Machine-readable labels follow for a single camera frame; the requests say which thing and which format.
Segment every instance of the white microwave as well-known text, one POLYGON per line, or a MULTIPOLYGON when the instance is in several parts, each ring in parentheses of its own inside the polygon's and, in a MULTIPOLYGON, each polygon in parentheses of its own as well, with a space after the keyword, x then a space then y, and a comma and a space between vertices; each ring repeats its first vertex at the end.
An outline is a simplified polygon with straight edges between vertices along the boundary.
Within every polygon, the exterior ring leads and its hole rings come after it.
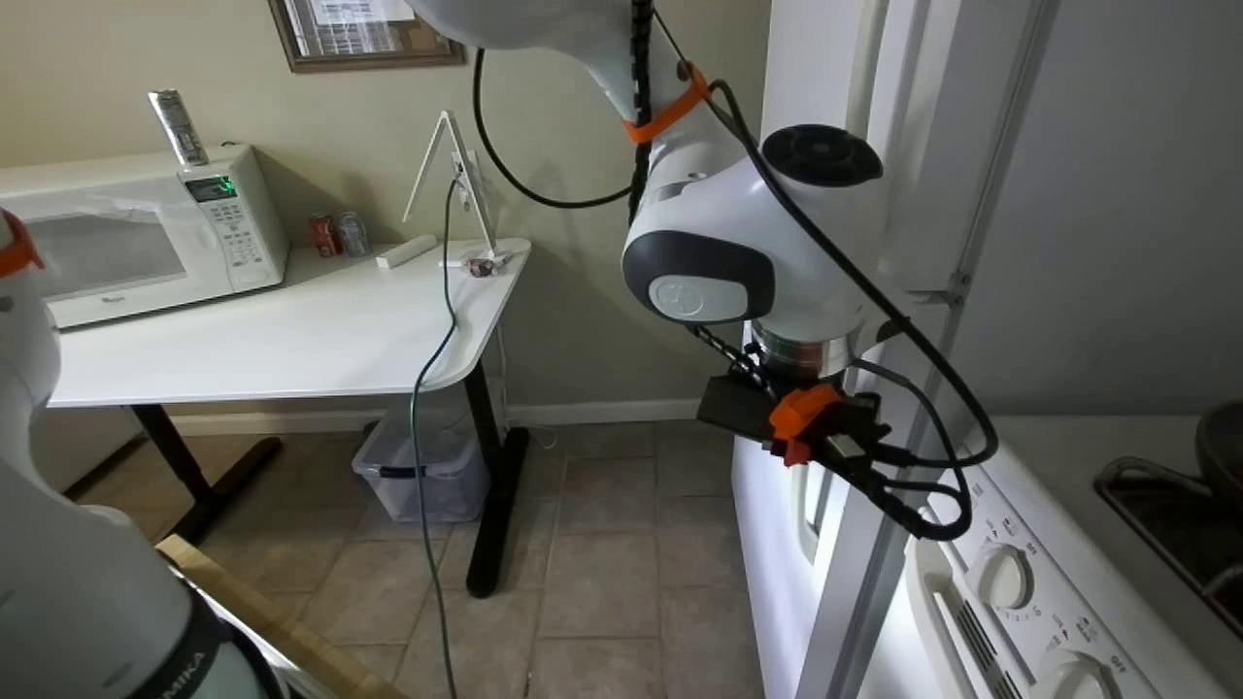
POLYGON ((0 205, 25 223, 63 332, 275 289, 287 266, 249 144, 213 148, 204 166, 169 156, 0 166, 0 205))

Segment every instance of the white desk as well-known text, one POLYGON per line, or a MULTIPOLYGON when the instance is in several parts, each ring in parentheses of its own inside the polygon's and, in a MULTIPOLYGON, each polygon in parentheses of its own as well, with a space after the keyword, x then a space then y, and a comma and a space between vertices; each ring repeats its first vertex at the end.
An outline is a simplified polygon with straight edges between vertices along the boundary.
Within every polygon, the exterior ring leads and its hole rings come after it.
MULTIPOLYGON (((533 244, 504 241, 502 253, 508 266, 493 276, 449 269, 459 333, 424 381, 424 394, 466 381, 493 478, 466 580, 475 596, 490 596, 495 581, 529 439, 523 430, 508 430, 502 448, 485 372, 477 370, 533 244)), ((280 444, 265 439, 216 487, 204 487, 164 403, 410 394, 415 372, 449 325, 437 289, 436 249, 391 271, 380 271, 372 255, 318 259, 314 253, 296 253, 284 289, 64 332, 63 381, 51 403, 132 403, 151 444, 194 492, 194 510, 174 531, 201 541, 213 515, 226 512, 227 497, 245 488, 280 444)))

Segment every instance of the trash bin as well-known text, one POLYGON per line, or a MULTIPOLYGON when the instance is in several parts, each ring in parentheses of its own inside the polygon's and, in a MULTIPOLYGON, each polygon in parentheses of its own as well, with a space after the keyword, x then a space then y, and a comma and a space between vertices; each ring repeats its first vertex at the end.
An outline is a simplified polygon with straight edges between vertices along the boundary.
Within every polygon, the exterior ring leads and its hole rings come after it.
POLYGON ((469 403, 453 394, 419 396, 419 427, 406 430, 406 409, 394 403, 354 453, 354 473, 368 483, 391 521, 419 521, 419 487, 428 521, 477 521, 490 473, 480 464, 469 403), (415 439, 424 439, 424 473, 415 478, 415 439))

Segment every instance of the tile floor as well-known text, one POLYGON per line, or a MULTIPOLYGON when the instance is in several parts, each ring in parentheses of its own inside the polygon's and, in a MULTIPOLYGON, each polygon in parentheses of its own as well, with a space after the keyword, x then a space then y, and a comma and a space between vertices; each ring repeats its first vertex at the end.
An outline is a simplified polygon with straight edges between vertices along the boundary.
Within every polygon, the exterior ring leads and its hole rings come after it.
MULTIPOLYGON (((216 473, 249 439, 189 439, 216 473)), ((475 523, 436 527, 460 699, 752 699, 757 653, 727 439, 695 422, 534 430, 493 600, 460 591, 475 523)), ((201 545, 410 699, 447 695, 424 536, 350 473, 357 436, 287 436, 201 545)), ((186 497, 151 448, 84 500, 160 536, 186 497)))

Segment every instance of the microwave door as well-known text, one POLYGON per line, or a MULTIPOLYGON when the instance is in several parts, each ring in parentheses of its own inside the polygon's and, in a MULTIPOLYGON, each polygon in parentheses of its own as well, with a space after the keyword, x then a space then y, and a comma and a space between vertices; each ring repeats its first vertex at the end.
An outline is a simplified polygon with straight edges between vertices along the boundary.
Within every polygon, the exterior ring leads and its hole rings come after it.
POLYGON ((186 279, 182 255, 151 209, 59 215, 25 224, 59 301, 186 279))

